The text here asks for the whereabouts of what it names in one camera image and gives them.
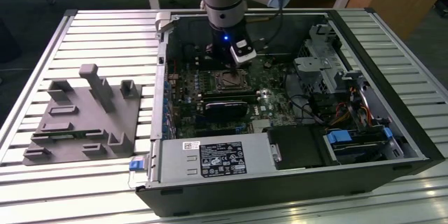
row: cable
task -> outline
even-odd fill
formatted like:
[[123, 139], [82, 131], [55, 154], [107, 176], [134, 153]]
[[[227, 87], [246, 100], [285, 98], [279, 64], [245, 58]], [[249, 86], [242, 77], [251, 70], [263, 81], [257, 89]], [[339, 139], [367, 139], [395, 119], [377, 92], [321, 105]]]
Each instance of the cable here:
[[279, 24], [278, 30], [275, 31], [273, 37], [266, 41], [267, 45], [273, 42], [275, 37], [279, 35], [282, 27], [283, 27], [283, 6], [285, 6], [285, 0], [279, 0], [279, 11], [275, 17], [281, 15], [281, 24]]
[[366, 110], [367, 123], [370, 124], [370, 126], [373, 126], [373, 116], [371, 116], [371, 111], [370, 111], [370, 109], [366, 108], [365, 106], [362, 106], [362, 109]]
[[295, 101], [293, 100], [294, 97], [303, 96], [303, 95], [302, 94], [295, 94], [294, 96], [290, 97], [289, 93], [286, 93], [286, 94], [287, 94], [287, 98], [291, 101], [293, 105], [297, 106], [303, 112], [306, 112], [315, 119], [315, 121], [319, 124], [327, 125], [327, 123], [323, 121], [323, 119], [319, 116], [317, 116], [310, 110], [307, 110], [303, 106], [297, 104]]

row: metal bracket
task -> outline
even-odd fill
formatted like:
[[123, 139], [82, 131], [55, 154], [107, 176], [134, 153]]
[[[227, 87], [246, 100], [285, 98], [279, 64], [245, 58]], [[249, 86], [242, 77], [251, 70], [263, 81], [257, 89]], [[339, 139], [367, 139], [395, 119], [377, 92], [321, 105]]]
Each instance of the metal bracket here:
[[171, 12], [159, 12], [157, 14], [157, 31], [163, 33], [173, 27], [174, 24], [171, 23]]

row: gray plastic peg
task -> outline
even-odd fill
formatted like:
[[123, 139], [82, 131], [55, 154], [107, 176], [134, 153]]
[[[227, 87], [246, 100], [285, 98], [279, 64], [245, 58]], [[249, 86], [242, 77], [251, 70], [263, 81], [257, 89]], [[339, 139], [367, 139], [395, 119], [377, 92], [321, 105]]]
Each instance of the gray plastic peg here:
[[85, 78], [91, 85], [91, 93], [95, 99], [101, 102], [106, 112], [115, 110], [111, 100], [111, 86], [106, 79], [101, 79], [98, 76], [99, 67], [95, 64], [83, 64], [79, 69], [79, 76]]

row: colored wires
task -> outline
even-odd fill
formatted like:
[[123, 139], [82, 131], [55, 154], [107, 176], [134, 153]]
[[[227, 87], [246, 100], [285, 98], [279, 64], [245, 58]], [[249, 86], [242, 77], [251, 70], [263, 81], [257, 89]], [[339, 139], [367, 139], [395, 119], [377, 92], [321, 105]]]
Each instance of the colored wires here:
[[365, 107], [365, 106], [362, 106], [362, 109], [366, 111], [367, 124], [370, 126], [373, 126], [373, 114], [371, 114], [371, 110], [367, 107]]

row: floor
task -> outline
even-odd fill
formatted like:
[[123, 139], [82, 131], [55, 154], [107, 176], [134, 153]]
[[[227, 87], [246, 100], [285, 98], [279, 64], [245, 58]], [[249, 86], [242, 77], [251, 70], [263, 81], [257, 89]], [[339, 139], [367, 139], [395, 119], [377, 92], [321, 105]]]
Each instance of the floor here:
[[[163, 8], [198, 8], [201, 0], [161, 0]], [[0, 18], [17, 38], [23, 55], [0, 64], [0, 124], [17, 102], [41, 55], [67, 9], [149, 9], [147, 0], [0, 0]], [[407, 41], [434, 75], [448, 87], [448, 19], [431, 11]]]

